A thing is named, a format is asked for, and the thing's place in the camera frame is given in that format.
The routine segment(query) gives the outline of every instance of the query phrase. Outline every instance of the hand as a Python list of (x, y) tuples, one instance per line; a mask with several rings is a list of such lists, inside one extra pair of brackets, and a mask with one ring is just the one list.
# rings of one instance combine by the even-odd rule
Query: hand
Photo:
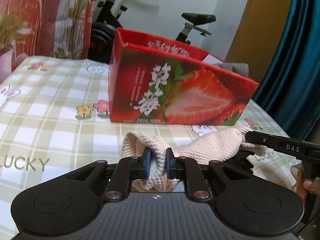
[(297, 183), (293, 185), (292, 191), (300, 196), (303, 204), (306, 203), (308, 191), (314, 191), (320, 194), (320, 180), (319, 179), (304, 179), (302, 164), (293, 165), (291, 167), (291, 174), (296, 179)]

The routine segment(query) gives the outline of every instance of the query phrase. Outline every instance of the strawberry box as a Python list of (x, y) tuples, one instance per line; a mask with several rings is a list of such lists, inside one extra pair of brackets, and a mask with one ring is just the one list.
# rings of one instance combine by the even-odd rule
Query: strawberry box
[(259, 84), (203, 62), (208, 54), (118, 28), (109, 73), (111, 121), (234, 125)]

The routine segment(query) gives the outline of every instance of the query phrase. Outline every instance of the flower pattern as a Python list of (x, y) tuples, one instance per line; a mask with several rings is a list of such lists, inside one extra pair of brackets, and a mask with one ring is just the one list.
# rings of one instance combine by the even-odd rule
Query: flower pattern
[(93, 105), (93, 107), (97, 108), (98, 113), (103, 113), (103, 114), (98, 114), (99, 117), (109, 118), (109, 111), (110, 111), (109, 102), (107, 102), (106, 100), (99, 100), (98, 103), (95, 103)]
[(42, 67), (42, 63), (36, 62), (36, 63), (33, 63), (30, 67), (28, 67), (28, 69), (38, 69), (39, 67)]
[(104, 73), (109, 69), (108, 64), (97, 64), (96, 62), (87, 61), (87, 71), (90, 74)]
[(261, 125), (258, 123), (258, 122), (254, 122), (254, 121), (251, 121), (250, 119), (246, 118), (244, 119), (248, 125), (250, 125), (250, 128), (253, 129), (253, 130), (263, 130), (263, 128), (261, 127)]
[(77, 115), (76, 119), (82, 120), (82, 119), (90, 119), (92, 117), (91, 112), (93, 111), (93, 108), (88, 105), (83, 106), (77, 106)]
[(50, 69), (50, 66), (49, 65), (43, 65), (41, 66), (40, 70), (41, 71), (48, 71)]

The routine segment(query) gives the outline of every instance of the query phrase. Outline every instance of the strawberry image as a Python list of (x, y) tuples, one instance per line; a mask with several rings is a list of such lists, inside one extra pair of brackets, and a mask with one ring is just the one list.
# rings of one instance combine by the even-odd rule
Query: strawberry image
[(191, 71), (194, 77), (180, 81), (165, 117), (173, 124), (199, 124), (217, 117), (235, 102), (233, 93), (227, 89), (211, 70)]
[(217, 75), (219, 80), (234, 93), (237, 102), (248, 102), (259, 85), (255, 81), (239, 75), (238, 77), (235, 77), (233, 75), (226, 75), (225, 73), (214, 73)]
[(235, 125), (246, 106), (244, 103), (232, 106), (229, 110), (219, 115), (212, 125)]

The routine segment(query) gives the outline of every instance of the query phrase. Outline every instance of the pink flower print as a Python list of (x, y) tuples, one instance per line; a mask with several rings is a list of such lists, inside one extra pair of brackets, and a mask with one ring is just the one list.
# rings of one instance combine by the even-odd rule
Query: pink flower print
[(97, 111), (99, 113), (103, 113), (103, 114), (98, 114), (99, 117), (109, 118), (109, 113), (108, 113), (108, 111), (110, 111), (109, 102), (107, 102), (106, 100), (99, 100), (98, 103), (95, 103), (93, 105), (93, 107), (97, 108)]
[(252, 126), (253, 124), (254, 124), (254, 122), (252, 122), (250, 119), (248, 119), (248, 118), (246, 118), (246, 119), (244, 119), (247, 123), (248, 123), (248, 125), (250, 125), (250, 126)]
[(28, 67), (28, 69), (38, 69), (39, 67), (42, 67), (42, 63), (36, 62), (36, 63), (33, 63), (30, 67)]

